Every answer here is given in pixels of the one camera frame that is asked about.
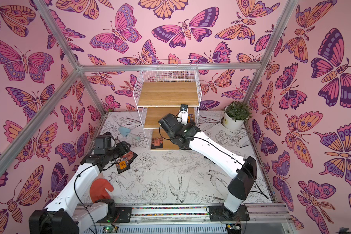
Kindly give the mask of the red tea bag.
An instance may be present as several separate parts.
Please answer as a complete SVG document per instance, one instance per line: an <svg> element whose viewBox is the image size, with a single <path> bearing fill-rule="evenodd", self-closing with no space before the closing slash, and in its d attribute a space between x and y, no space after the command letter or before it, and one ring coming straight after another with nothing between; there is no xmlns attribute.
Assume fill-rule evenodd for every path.
<svg viewBox="0 0 351 234"><path fill-rule="evenodd" d="M163 148L163 138L153 137L151 140L151 150L157 150Z"/></svg>
<svg viewBox="0 0 351 234"><path fill-rule="evenodd" d="M138 156L138 154L130 151L130 152L126 153L124 156L122 156L122 158L123 158L123 161L125 161L125 163L127 165L130 165L137 156Z"/></svg>

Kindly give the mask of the orange tea bag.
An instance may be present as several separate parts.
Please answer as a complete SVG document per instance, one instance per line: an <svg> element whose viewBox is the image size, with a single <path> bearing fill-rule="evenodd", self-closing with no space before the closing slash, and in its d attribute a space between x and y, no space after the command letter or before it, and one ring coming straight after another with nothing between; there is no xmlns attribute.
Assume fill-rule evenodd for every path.
<svg viewBox="0 0 351 234"><path fill-rule="evenodd" d="M119 158L117 161L116 161L116 168L117 168L117 173L118 174L121 174L127 170L129 170L131 167L132 161L131 160L128 160L126 158Z"/></svg>
<svg viewBox="0 0 351 234"><path fill-rule="evenodd" d="M193 114L188 114L188 123L193 123L193 122L195 122L194 115Z"/></svg>

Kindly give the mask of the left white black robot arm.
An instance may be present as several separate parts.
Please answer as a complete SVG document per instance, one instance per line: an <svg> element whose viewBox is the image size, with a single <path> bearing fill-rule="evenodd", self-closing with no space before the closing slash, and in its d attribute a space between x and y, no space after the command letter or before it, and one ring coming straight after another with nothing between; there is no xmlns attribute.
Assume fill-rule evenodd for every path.
<svg viewBox="0 0 351 234"><path fill-rule="evenodd" d="M131 146L123 141L114 147L93 149L82 160L75 175L57 195L42 210L36 210L29 218L29 230L32 234L82 234L85 230L102 219L116 221L120 213L109 194L100 194L91 207L84 206L77 211L77 206L83 204L82 196L88 189L93 192L107 192L110 183L103 184L98 178L107 164L114 166L116 160L131 151Z"/></svg>

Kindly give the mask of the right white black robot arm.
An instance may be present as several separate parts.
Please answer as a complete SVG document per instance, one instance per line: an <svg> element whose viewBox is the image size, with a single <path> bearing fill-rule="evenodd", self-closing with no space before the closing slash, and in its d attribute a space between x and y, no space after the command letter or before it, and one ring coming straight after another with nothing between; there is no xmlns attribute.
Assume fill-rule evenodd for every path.
<svg viewBox="0 0 351 234"><path fill-rule="evenodd" d="M180 150L193 150L202 154L231 178L227 186L227 198L218 214L235 215L256 182L256 160L251 156L244 158L234 154L209 138L194 123L182 123L173 114L161 118L159 126L168 135L167 140Z"/></svg>

